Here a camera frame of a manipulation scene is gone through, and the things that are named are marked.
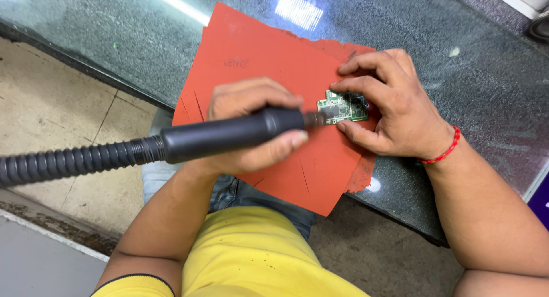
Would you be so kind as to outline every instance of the fingernail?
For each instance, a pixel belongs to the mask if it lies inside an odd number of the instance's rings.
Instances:
[[[301,145],[305,144],[309,140],[309,133],[306,131],[300,131],[296,137],[292,138],[292,146],[294,149],[299,148]]]

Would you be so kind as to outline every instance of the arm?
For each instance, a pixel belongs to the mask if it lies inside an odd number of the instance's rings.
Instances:
[[[404,50],[355,56],[339,72],[347,75],[359,69],[370,70],[375,77],[346,78],[333,84],[332,90],[364,94],[382,117],[374,132],[340,122],[338,128],[351,141],[380,155],[421,159],[434,159],[448,149],[454,130],[429,100]],[[425,169],[452,251],[464,268],[479,271],[464,277],[466,283],[498,276],[509,284],[528,282],[512,274],[549,277],[549,233],[464,138],[447,158]],[[540,281],[549,286],[549,280]]]
[[[269,104],[299,107],[302,98],[269,78],[244,80],[214,89],[209,120],[248,114]],[[147,273],[166,281],[181,296],[183,264],[206,218],[214,183],[222,173],[255,171],[284,160],[307,140],[288,131],[260,146],[185,163],[150,199],[114,249],[96,289],[114,278]]]

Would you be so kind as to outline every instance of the jeans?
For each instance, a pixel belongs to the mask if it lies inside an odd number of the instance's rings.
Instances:
[[[149,135],[156,135],[162,128],[171,126],[172,118],[173,115],[169,112],[158,109]],[[147,203],[183,164],[171,165],[161,161],[143,165],[141,175],[144,202]],[[309,239],[316,216],[312,211],[259,191],[233,175],[220,175],[211,194],[208,213],[236,206],[261,206],[276,210],[290,220],[305,240]]]

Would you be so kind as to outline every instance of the green circuit board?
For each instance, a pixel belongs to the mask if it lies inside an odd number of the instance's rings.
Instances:
[[[337,124],[341,120],[368,120],[368,103],[364,96],[356,93],[326,90],[326,99],[318,101],[317,108],[328,116],[326,124]]]

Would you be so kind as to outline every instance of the yellow t-shirt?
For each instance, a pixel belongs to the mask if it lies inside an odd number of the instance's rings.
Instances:
[[[232,207],[206,217],[183,267],[182,292],[185,297],[367,296],[322,268],[292,223],[264,207]],[[172,294],[159,279],[130,276],[102,286],[93,297]]]

